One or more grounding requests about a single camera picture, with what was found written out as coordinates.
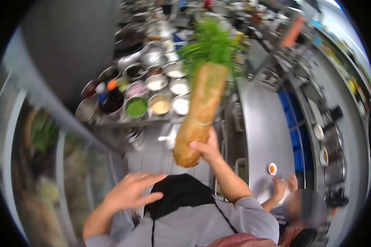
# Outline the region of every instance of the green string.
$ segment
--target green string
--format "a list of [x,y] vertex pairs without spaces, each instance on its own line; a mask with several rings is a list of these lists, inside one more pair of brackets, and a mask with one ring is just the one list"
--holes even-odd
[[192,119],[192,118],[189,118],[189,119],[192,120],[192,121],[194,121],[194,122],[196,122],[199,125],[211,125],[213,123],[213,121],[210,122],[210,123],[202,123],[202,122],[196,121],[195,119]]

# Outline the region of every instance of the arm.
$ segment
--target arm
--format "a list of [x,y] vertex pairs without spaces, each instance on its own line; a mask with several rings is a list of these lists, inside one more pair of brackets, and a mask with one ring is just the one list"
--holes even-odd
[[279,201],[283,198],[284,192],[286,190],[286,185],[280,178],[273,177],[272,180],[274,183],[273,196],[266,202],[261,204],[262,208],[266,212],[270,212],[272,208],[279,203]]
[[84,225],[84,242],[90,237],[110,234],[113,216],[120,210],[141,207],[163,197],[161,192],[142,196],[151,185],[166,178],[166,174],[151,175],[145,172],[128,174],[104,198]]
[[224,161],[218,148],[217,134],[213,127],[209,129],[209,138],[206,143],[192,141],[190,147],[202,153],[203,159],[209,163],[224,196],[229,202],[235,203],[242,197],[253,196],[249,186]]

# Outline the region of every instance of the bowl of chopped green onion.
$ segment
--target bowl of chopped green onion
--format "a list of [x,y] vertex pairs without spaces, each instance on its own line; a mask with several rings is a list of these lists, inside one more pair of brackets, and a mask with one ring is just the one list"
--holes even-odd
[[148,104],[144,96],[134,96],[125,103],[127,115],[132,119],[139,119],[146,115]]

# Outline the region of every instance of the condiment bottle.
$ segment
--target condiment bottle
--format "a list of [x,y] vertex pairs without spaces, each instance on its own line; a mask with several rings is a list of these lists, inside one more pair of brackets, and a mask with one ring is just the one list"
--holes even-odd
[[107,98],[107,92],[106,92],[106,84],[104,82],[100,83],[96,86],[95,92],[98,94],[98,102],[104,103],[104,100]]
[[101,109],[111,113],[119,110],[124,103],[124,95],[118,90],[116,80],[111,80],[107,84],[107,99],[104,101]]

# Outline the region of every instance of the stainless steel counter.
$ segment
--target stainless steel counter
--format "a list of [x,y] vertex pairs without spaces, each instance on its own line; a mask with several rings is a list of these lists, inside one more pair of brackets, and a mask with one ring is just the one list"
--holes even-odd
[[309,64],[315,81],[324,87],[327,106],[339,105],[343,118],[337,121],[342,133],[343,155],[346,158],[348,172],[343,184],[349,197],[346,207],[338,209],[331,222],[327,236],[328,247],[339,246],[361,212],[367,196],[369,149],[365,125],[352,94],[336,68],[321,50],[314,50]]
[[249,187],[257,194],[272,176],[269,163],[277,165],[277,176],[294,173],[290,132],[279,95],[263,86],[237,78],[247,139]]

